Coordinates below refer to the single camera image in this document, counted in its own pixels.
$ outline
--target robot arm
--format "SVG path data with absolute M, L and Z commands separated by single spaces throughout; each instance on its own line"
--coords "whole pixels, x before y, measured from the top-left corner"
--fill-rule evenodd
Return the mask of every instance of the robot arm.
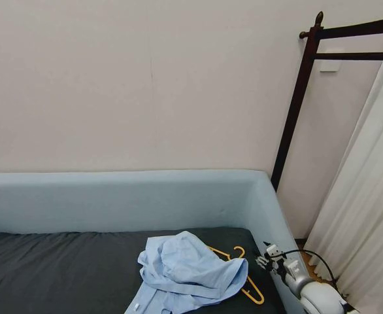
M 281 276 L 293 295 L 299 299 L 308 314 L 358 314 L 341 295 L 327 283 L 309 277 L 298 260 L 287 258 L 275 244 L 266 243 L 264 256 L 257 257 L 257 264 Z

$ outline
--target mattress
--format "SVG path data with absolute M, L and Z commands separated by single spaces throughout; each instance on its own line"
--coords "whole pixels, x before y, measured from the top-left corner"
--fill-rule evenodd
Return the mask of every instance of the mattress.
M 0 233 L 0 314 L 121 314 L 142 283 L 137 258 L 146 239 L 181 231 Z M 245 248 L 249 275 L 265 297 L 256 305 L 239 292 L 193 313 L 285 313 L 271 276 L 255 263 L 257 247 L 248 230 L 188 231 L 232 256 L 234 246 Z

